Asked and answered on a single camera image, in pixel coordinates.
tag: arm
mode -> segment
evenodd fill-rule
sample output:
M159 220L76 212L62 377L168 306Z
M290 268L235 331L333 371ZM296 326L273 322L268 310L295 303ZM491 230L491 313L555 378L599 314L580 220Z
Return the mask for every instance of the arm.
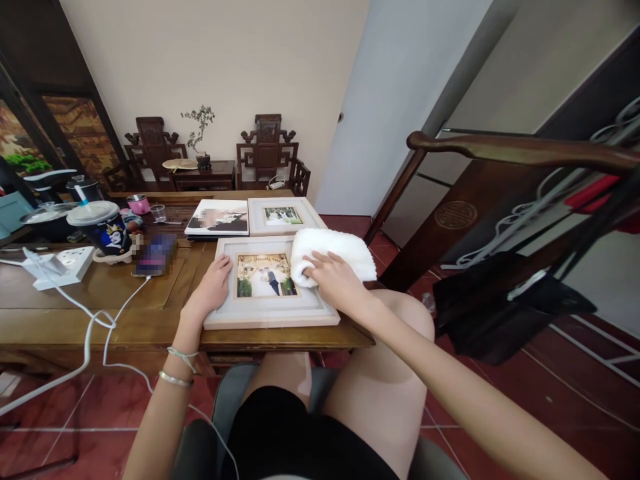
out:
M182 309L172 345L178 352L189 355L198 351L205 317L227 297L231 266L228 256L214 261ZM167 356L163 371L180 380L193 379L192 370L175 355ZM182 436L189 392L187 387L158 378L131 447L125 480L169 478Z
M551 430L434 343L417 334L368 292L340 257L313 252L305 274L322 296L398 355L465 431L520 478L606 477Z

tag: hand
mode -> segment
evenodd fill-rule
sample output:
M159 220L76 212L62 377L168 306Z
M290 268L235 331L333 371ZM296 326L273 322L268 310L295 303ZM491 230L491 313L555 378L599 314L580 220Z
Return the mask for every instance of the hand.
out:
M303 258L315 268L306 268L303 273L318 282L322 298L332 307L354 318L374 300L349 264L338 255L329 252L326 256L316 251L311 254L313 259L306 255Z
M233 262L228 255L214 260L209 266L200 285L193 291L187 304L182 308L181 323L197 326L198 333L205 317L212 310L220 308L229 292L229 272Z

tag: black shorts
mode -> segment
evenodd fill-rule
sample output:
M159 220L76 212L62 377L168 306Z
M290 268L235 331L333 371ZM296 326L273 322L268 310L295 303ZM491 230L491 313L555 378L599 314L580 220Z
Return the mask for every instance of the black shorts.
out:
M228 446L242 480L272 475L398 480L354 432L334 418L307 413L298 397L280 387L262 387L247 398L233 420ZM228 454L222 478L236 478Z

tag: silver bracelet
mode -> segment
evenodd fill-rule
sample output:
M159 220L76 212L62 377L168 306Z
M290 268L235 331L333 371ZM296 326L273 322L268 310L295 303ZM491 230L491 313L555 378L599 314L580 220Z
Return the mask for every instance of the silver bracelet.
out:
M187 355L186 353L179 352L178 350L176 350L173 347L167 347L167 350L168 350L168 352L170 354L175 355L176 357L182 358L182 360L184 360L184 362L189 366L191 371L194 372L194 373L197 373L195 367L191 364L191 360L189 360L189 359L190 358L194 358L195 356L197 356L198 352L192 353L190 355Z
M190 382L186 382L184 380L180 380L170 375L167 375L163 370L160 370L158 375L160 375L160 378L162 378L162 380L166 380L169 383L172 383L174 385L179 385L181 387L186 387L186 388L189 388L190 386L193 385L193 380L191 380Z

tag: wooden desk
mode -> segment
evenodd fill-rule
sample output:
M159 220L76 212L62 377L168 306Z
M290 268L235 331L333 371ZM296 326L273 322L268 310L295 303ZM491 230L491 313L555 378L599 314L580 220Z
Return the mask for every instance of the wooden desk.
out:
M235 190L235 160L212 161L209 170L169 172L177 191Z
M130 193L112 194L122 197ZM287 197L291 191L149 192L150 202L192 210L202 198L247 199ZM174 225L151 224L146 233L169 231ZM152 278L120 316L111 336L110 363L127 363L156 375L166 358L177 328L180 309L198 286L215 256L216 242L179 241L176 260L167 275ZM81 283L64 287L90 310L118 310L143 282L131 276L131 265L93 263ZM14 364L29 373L54 373L78 368L89 319L56 290L38 292L33 278L22 268L0 264L0 362ZM102 350L107 330L94 325L88 372L104 369ZM250 359L270 350L326 351L368 347L374 341L350 318L335 327L203 331L197 368L214 375L216 366Z

